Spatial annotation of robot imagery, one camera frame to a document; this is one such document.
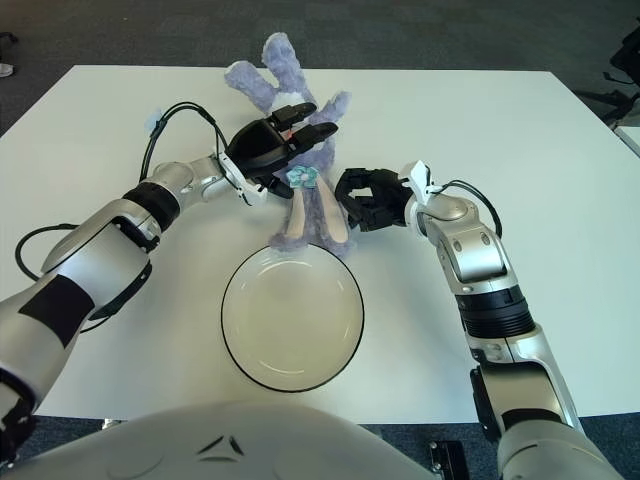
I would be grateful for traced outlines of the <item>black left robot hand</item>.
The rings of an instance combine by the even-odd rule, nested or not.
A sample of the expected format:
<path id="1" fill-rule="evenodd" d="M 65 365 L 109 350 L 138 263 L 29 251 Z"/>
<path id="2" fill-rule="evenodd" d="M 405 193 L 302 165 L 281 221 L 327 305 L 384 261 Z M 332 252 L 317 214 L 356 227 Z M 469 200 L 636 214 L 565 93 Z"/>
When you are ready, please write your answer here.
<path id="1" fill-rule="evenodd" d="M 255 120 L 243 127 L 225 148 L 225 153 L 242 175 L 284 199 L 293 197 L 293 190 L 275 176 L 295 157 L 311 150 L 337 132 L 332 122 L 306 125 L 290 137 L 282 133 L 305 120 L 316 111 L 310 102 L 286 105 L 269 117 Z"/>

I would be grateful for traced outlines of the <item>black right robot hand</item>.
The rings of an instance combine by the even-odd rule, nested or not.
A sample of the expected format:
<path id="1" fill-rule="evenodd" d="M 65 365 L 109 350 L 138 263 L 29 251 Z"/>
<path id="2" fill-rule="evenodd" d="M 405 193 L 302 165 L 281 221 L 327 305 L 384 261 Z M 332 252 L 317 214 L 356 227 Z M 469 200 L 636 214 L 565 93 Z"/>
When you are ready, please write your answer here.
<path id="1" fill-rule="evenodd" d="M 406 227 L 405 207 L 413 192 L 387 169 L 349 168 L 335 187 L 336 200 L 347 213 L 351 229 L 371 232 L 390 226 Z"/>

